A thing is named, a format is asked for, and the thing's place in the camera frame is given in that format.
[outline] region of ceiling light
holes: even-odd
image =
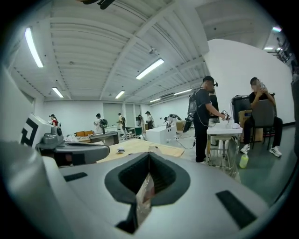
[[[60,91],[57,89],[57,87],[53,87],[53,91],[60,97],[63,98],[64,96],[60,93]]]
[[[174,95],[183,94],[183,93],[188,92],[188,91],[192,91],[192,89],[189,89],[189,90],[186,90],[186,91],[181,91],[181,92],[179,92],[179,93],[175,93]]]
[[[115,98],[118,99],[125,91],[121,91]]]
[[[30,49],[30,52],[37,64],[37,66],[39,68],[42,68],[43,67],[43,63],[41,61],[41,59],[39,58],[38,56],[38,53],[36,51],[36,47],[34,45],[34,42],[33,42],[33,38],[32,38],[32,33],[31,33],[31,29],[30,28],[27,28],[26,31],[25,31],[25,38],[26,38],[26,41],[27,41],[27,44],[28,44],[28,47]]]
[[[155,100],[151,100],[150,103],[151,103],[151,102],[158,101],[158,100],[160,100],[160,99],[161,99],[161,98],[159,98],[159,99],[155,99]]]
[[[279,27],[273,27],[272,30],[276,31],[276,32],[281,32],[281,28],[279,28]]]
[[[142,77],[149,74],[153,69],[157,68],[159,65],[161,65],[163,63],[164,63],[164,61],[161,58],[158,59],[152,65],[150,65],[148,68],[143,70],[138,76],[136,76],[136,79],[140,80]]]

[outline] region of gray chair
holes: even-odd
[[[259,100],[256,104],[256,107],[252,110],[252,117],[254,119],[254,127],[253,127],[253,145],[255,142],[256,137],[256,129],[257,128],[272,128],[274,124],[274,117],[275,117],[275,108],[274,105],[268,100]],[[268,147],[270,146],[271,134],[269,136]]]

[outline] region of white cabinet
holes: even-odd
[[[105,132],[112,132],[112,131],[117,132],[117,126],[109,126],[105,128]]]
[[[176,136],[176,126],[171,126],[170,128],[166,128],[166,126],[161,126],[146,131],[146,140],[158,144],[167,144],[170,140],[175,139]]]

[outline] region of wooden table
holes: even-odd
[[[143,152],[149,152],[151,149],[149,147],[158,147],[158,150],[162,154],[165,155],[170,155],[174,157],[180,157],[184,153],[184,150],[182,148],[177,148],[177,147],[172,147],[172,146],[167,146],[167,145],[162,145],[162,144],[157,144],[153,142],[148,142],[148,141],[143,141],[139,139],[132,139],[128,140],[119,144],[114,144],[109,146],[110,147],[110,154],[108,157],[105,159],[99,160],[97,162],[105,162],[113,159],[119,159],[122,157],[125,157],[129,154],[136,154],[136,153],[143,153]],[[123,154],[118,154],[117,153],[117,148],[118,147],[124,147],[125,148],[125,153]]]

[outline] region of cardboard box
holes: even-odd
[[[76,132],[75,134],[76,134],[77,137],[78,137],[78,136],[80,136],[80,137],[85,136],[85,135],[84,135],[84,131]]]
[[[93,131],[92,130],[84,131],[84,136],[88,136],[89,134],[93,134]]]
[[[177,132],[182,132],[185,126],[186,120],[177,121]]]
[[[250,118],[252,113],[252,110],[243,110],[239,112],[239,124],[241,126],[241,128],[244,129],[244,123],[247,119]],[[253,128],[251,129],[251,133],[250,133],[250,142],[252,142],[252,137],[253,137]],[[262,141],[263,140],[263,129],[258,128],[256,129],[256,137],[255,137],[255,142],[257,141]],[[241,135],[241,143],[244,142],[244,133],[242,133]]]

